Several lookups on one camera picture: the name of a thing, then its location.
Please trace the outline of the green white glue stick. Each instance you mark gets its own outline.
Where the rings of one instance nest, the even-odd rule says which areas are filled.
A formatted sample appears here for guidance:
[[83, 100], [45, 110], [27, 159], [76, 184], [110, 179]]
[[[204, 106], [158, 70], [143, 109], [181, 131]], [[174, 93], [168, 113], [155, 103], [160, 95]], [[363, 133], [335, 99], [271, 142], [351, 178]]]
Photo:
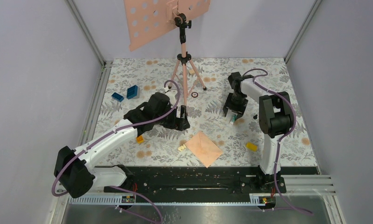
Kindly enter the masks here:
[[236, 119], [237, 119], [237, 115], [236, 114], [232, 115], [229, 124], [233, 125]]

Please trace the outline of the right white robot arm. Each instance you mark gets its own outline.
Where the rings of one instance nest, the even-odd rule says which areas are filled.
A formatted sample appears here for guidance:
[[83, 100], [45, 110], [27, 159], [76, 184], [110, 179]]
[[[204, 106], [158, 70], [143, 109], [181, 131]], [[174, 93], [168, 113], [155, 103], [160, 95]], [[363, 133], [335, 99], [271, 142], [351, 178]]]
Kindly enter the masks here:
[[228, 81], [233, 92], [228, 94], [223, 112], [230, 124], [244, 115], [248, 97], [259, 104], [258, 121], [264, 133], [264, 148], [259, 164], [263, 175], [256, 179], [256, 186], [258, 190], [268, 192], [275, 184], [270, 175], [275, 175], [281, 170], [281, 141], [296, 125], [295, 110], [286, 91], [275, 92], [263, 87], [252, 75], [242, 76], [239, 72], [233, 72]]

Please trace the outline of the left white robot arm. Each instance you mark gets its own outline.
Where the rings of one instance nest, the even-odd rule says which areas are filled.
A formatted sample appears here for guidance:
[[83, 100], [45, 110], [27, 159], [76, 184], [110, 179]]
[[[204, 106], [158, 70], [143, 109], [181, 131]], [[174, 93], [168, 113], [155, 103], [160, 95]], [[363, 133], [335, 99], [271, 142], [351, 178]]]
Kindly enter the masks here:
[[188, 129], [187, 107], [178, 106], [178, 101], [174, 92], [156, 92], [147, 102], [127, 112], [114, 127], [96, 139], [75, 149], [68, 146], [60, 149], [52, 194], [62, 195], [56, 191], [58, 184], [65, 189], [65, 194], [73, 198], [81, 197], [91, 189], [109, 186], [116, 186], [123, 192], [129, 191], [133, 187], [132, 177], [126, 175], [120, 167], [98, 167], [98, 163], [122, 144], [152, 130], [155, 125], [178, 131]]

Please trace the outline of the tan paper envelope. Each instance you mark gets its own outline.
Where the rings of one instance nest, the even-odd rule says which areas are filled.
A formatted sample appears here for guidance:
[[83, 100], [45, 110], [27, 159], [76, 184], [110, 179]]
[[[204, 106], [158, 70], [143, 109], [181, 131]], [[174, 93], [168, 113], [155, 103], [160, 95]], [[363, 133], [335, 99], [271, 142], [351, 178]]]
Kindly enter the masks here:
[[208, 168], [222, 154], [223, 151], [202, 131], [196, 133], [185, 146]]

